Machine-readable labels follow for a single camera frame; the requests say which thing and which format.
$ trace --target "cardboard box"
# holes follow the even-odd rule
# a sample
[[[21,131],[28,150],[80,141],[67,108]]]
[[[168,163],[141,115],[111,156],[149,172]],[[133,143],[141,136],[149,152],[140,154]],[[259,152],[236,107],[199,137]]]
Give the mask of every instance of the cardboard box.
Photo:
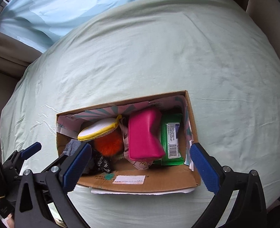
[[[183,121],[178,132],[179,151],[185,159],[192,142],[198,142],[194,115],[187,91],[163,93],[158,95],[99,104],[57,114],[57,150],[61,155],[71,138],[76,138],[84,123],[117,114],[128,116],[132,112],[149,106],[156,106],[161,111],[181,109]],[[143,184],[113,184],[119,175],[145,175]],[[119,192],[163,192],[192,188],[200,185],[201,178],[196,169],[191,170],[186,164],[178,166],[152,165],[148,170],[137,170],[125,159],[114,164],[110,174],[83,175],[78,184],[109,191]]]

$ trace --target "orange fur pompom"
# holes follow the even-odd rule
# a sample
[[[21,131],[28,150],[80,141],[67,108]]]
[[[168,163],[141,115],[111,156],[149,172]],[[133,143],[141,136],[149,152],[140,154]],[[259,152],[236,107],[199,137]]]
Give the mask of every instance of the orange fur pompom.
[[[116,129],[112,133],[93,140],[95,149],[103,156],[111,157],[124,148],[121,131]]]

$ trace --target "pink pouch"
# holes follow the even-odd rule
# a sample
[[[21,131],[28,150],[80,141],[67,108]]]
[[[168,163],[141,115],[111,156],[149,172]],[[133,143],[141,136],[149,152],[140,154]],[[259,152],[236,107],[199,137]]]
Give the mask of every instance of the pink pouch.
[[[132,113],[128,121],[129,157],[150,162],[165,155],[158,139],[161,112],[154,106]]]

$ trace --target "light blue curtain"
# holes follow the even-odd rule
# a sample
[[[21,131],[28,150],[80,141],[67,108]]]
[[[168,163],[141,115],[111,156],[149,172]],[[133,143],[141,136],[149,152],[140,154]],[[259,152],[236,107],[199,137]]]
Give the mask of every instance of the light blue curtain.
[[[11,0],[0,14],[0,32],[41,52],[78,25],[134,0]]]

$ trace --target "white paper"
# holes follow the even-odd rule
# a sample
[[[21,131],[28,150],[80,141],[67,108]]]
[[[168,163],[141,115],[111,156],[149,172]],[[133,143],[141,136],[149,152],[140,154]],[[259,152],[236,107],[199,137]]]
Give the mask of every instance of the white paper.
[[[92,188],[91,193],[92,194],[117,194],[117,195],[154,195],[154,196],[160,196],[165,194],[173,194],[173,193],[190,193],[195,188],[185,188],[185,189],[179,189],[179,190],[173,190],[173,191],[163,191],[163,192],[119,192],[119,191],[110,191],[110,190],[103,190],[98,188]]]
[[[193,140],[190,140],[189,141],[189,147],[192,146],[192,144],[194,143]],[[191,157],[190,157],[190,154],[189,154],[189,168],[194,171],[194,162],[192,161]]]
[[[143,184],[145,176],[122,176],[119,175],[113,181],[114,184]]]
[[[78,133],[77,132],[74,132],[74,131],[71,131],[69,129],[63,128],[59,124],[57,124],[55,130],[56,130],[57,133],[66,135],[66,136],[71,137],[73,139],[78,138]]]

